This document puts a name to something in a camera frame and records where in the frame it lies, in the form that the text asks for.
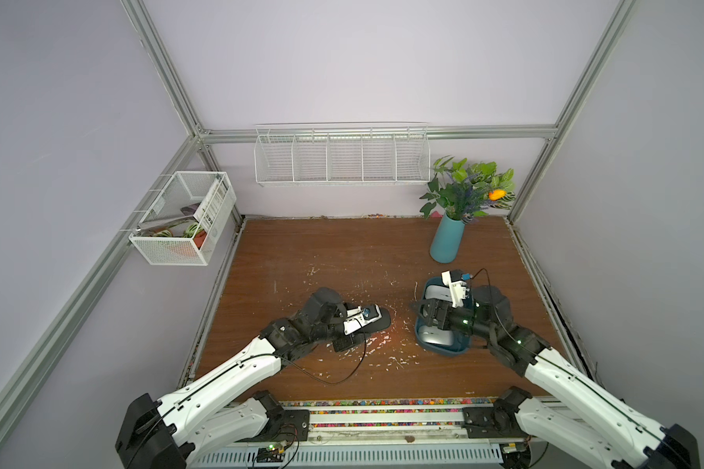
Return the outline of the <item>silver computer mouse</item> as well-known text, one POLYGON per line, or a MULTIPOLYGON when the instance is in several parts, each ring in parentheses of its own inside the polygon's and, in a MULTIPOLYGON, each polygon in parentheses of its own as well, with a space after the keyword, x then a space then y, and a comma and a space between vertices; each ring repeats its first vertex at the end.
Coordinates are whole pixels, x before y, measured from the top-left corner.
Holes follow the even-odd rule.
POLYGON ((452 347, 454 344, 454 334, 450 330, 435 328, 434 326, 422 326, 418 329, 420 341, 438 347, 452 347))

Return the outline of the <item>black computer mouse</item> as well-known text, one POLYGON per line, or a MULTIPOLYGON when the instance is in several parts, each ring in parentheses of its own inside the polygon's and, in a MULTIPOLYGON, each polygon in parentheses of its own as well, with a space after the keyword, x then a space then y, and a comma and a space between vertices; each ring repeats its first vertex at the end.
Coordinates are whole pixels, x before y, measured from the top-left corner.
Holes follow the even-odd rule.
POLYGON ((391 326, 391 316, 385 308, 370 305, 362 309, 360 315, 361 328, 359 332, 372 334, 386 330, 391 326))

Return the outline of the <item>white rounded computer mouse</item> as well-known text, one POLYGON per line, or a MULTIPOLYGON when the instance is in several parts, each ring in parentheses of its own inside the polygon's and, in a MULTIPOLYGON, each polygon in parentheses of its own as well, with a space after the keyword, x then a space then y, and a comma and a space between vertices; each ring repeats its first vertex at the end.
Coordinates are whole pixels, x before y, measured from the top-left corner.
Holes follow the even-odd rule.
POLYGON ((437 299, 441 301, 451 301, 451 293, 448 287, 442 285, 428 285, 424 293, 425 299, 437 299))

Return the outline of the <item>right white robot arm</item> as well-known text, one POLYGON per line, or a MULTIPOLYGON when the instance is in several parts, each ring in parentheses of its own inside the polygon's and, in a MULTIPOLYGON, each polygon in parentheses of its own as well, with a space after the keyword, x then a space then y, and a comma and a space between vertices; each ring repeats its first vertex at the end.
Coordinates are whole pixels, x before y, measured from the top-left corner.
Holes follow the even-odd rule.
POLYGON ((665 427, 615 398, 569 363, 549 342, 514 321, 510 301, 494 286, 471 298, 460 283, 457 299, 420 299, 413 309, 427 328, 485 340, 490 354, 541 387, 575 414, 569 418, 518 387, 504 392, 488 414, 468 415, 465 427, 480 436, 521 432, 561 449, 590 468, 697 468, 696 437, 665 427))

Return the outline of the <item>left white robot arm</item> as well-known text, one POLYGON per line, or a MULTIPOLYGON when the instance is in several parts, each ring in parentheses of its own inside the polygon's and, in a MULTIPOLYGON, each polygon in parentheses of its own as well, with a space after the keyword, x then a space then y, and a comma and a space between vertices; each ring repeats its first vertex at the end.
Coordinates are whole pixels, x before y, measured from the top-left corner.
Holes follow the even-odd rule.
POLYGON ((282 410, 267 393, 233 402, 251 387, 330 343, 338 352, 388 328, 376 304, 352 307, 334 290, 316 290, 290 317, 262 329, 244 349, 181 389, 153 399, 143 394, 127 408, 115 452, 125 468, 187 468, 200 457, 258 436, 282 410))

